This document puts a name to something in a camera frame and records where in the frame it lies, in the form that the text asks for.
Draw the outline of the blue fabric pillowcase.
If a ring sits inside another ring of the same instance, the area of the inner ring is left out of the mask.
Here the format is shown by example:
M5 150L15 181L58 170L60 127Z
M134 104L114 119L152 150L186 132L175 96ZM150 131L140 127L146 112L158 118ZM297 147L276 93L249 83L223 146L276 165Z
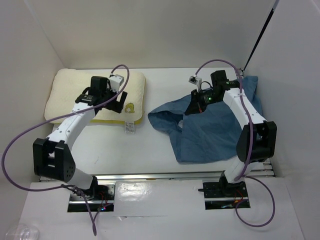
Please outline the blue fabric pillowcase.
M147 117L152 127L169 136L176 161L206 164L236 156L241 127L231 109L218 102L203 113L185 115L191 95L167 102Z

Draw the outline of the cream yellow foam pillow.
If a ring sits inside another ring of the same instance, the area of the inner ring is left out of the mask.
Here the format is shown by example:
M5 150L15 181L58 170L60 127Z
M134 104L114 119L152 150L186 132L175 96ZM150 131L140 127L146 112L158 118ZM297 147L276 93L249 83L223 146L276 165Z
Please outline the cream yellow foam pillow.
M86 87L90 86L92 76L108 77L109 70L76 70L63 68L54 77L49 99L44 110L46 120L66 115L71 112L76 98ZM140 124L144 115L144 95L146 77L140 71L130 70L129 81L124 91L127 97L121 113L102 109L91 120L92 123L103 124Z

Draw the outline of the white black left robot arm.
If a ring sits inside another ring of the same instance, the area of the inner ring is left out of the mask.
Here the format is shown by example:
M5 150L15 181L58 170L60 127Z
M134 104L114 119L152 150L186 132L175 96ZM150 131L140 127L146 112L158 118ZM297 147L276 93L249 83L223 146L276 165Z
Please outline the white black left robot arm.
M120 92L123 83L124 77L118 74L91 77L90 86L75 100L71 116L65 118L46 138L34 141L33 167L37 176L78 187L88 200L104 190L95 176L76 167L71 150L80 133L100 110L107 109L118 114L122 112L128 95L125 91Z

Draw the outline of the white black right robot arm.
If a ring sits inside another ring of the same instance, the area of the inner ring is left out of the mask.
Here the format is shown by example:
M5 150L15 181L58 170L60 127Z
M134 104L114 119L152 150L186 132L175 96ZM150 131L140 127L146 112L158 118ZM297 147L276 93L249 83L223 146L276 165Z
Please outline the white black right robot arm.
M196 89L191 92L190 104L185 114L203 113L208 105L224 102L236 117L241 134L236 144L236 159L219 178L218 191L224 197L232 197L244 186L244 178L257 166L274 155L277 125L267 121L249 101L243 89L243 80L228 80L225 71L211 75L210 89L201 88L202 79L189 78Z

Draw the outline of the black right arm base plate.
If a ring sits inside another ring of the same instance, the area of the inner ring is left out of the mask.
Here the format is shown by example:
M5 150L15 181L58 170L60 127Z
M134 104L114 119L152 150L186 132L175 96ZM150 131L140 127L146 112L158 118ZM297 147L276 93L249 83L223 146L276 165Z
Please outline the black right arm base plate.
M244 181L224 190L219 182L203 182L198 192L203 193L206 210L234 209L237 204L240 209L251 207Z

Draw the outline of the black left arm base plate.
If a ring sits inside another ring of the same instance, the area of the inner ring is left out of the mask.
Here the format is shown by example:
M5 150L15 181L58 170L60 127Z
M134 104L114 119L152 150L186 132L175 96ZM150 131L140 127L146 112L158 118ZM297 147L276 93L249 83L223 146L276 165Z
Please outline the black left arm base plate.
M115 199L115 183L108 183L102 187L94 196L87 197L89 208L92 212L96 213L98 210L102 212L114 211ZM68 202L68 213L84 213L87 212L86 202L82 195L71 193Z

